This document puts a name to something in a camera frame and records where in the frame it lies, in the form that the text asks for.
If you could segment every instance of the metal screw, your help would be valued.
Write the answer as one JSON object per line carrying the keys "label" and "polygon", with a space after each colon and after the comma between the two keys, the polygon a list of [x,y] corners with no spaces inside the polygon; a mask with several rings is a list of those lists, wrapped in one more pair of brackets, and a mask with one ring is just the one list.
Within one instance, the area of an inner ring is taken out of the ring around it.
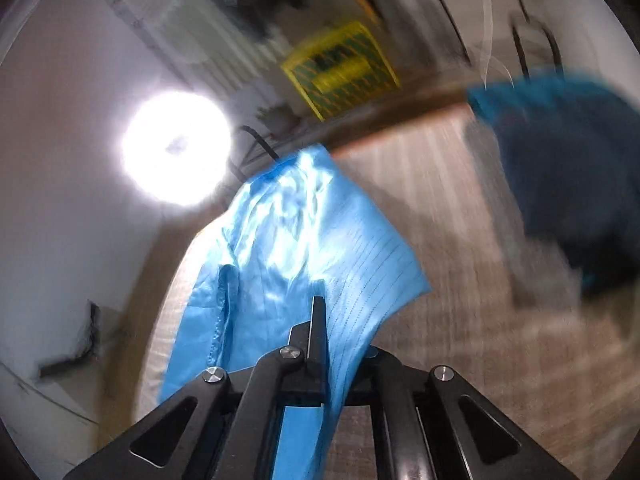
{"label": "metal screw", "polygon": [[439,381],[450,381],[453,379],[453,370],[448,366],[436,366],[433,374]]}
{"label": "metal screw", "polygon": [[364,352],[365,359],[373,359],[377,355],[378,355],[378,349],[373,345],[369,345],[369,348],[367,348],[367,351]]}
{"label": "metal screw", "polygon": [[302,354],[302,350],[300,350],[300,348],[296,348],[295,346],[287,345],[283,346],[280,349],[280,355],[285,359],[295,359],[297,357],[300,357],[300,354]]}
{"label": "metal screw", "polygon": [[225,378],[226,372],[219,366],[212,366],[204,370],[202,378],[207,383],[218,383]]}

